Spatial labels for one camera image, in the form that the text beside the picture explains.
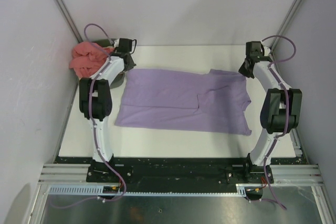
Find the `purple t shirt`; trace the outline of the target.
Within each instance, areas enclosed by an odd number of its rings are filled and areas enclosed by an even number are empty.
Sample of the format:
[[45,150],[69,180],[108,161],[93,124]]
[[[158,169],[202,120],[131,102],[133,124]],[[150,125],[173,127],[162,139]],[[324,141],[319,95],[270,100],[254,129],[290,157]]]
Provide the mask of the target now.
[[133,69],[115,125],[250,136],[250,103],[246,78],[237,72]]

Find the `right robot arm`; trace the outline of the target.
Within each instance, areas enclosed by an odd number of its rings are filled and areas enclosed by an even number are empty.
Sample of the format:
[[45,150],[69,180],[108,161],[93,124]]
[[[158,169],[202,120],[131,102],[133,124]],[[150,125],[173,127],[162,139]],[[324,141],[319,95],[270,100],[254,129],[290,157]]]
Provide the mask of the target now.
[[243,179],[254,183],[267,171],[278,140],[298,126],[302,92],[283,80],[260,41],[246,43],[246,57],[238,72],[246,78],[256,78],[266,92],[260,112],[262,132],[242,169]]

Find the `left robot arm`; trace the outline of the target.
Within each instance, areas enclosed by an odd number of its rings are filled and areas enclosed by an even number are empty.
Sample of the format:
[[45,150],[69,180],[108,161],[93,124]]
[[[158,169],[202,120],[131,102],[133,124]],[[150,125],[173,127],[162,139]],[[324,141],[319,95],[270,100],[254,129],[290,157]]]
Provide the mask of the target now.
[[112,112],[110,86],[113,82],[122,82],[125,72],[136,66],[132,54],[137,40],[120,38],[112,42],[115,50],[109,53],[102,67],[79,81],[79,110],[89,122],[93,139],[92,158],[99,163],[113,158],[108,130],[108,118]]

